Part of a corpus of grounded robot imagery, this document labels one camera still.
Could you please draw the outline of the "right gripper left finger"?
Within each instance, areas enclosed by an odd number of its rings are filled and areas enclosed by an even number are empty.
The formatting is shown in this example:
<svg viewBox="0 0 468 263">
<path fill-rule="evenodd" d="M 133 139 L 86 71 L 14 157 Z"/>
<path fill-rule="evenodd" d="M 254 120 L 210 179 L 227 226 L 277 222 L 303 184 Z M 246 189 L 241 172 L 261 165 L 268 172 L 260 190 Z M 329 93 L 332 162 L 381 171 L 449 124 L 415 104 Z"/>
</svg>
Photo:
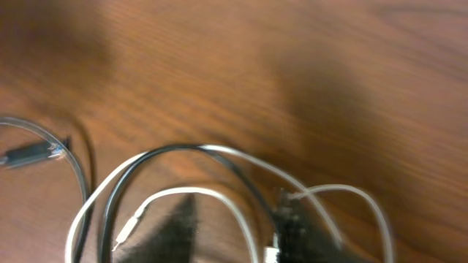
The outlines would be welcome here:
<svg viewBox="0 0 468 263">
<path fill-rule="evenodd" d="M 190 263 L 197 230 L 194 194 L 172 210 L 164 223 L 139 245 L 126 252 L 118 263 Z"/>
</svg>

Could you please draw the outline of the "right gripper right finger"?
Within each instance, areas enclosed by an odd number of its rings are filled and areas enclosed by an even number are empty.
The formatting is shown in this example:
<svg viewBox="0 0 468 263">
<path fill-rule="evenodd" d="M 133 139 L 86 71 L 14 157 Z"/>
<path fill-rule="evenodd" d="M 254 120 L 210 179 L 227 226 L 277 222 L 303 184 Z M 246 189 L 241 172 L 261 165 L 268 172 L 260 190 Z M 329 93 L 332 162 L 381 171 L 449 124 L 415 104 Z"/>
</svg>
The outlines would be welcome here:
<svg viewBox="0 0 468 263">
<path fill-rule="evenodd" d="M 318 220 L 297 199 L 281 191 L 275 211 L 279 227 L 279 263 L 366 263 L 347 248 L 336 247 Z"/>
</svg>

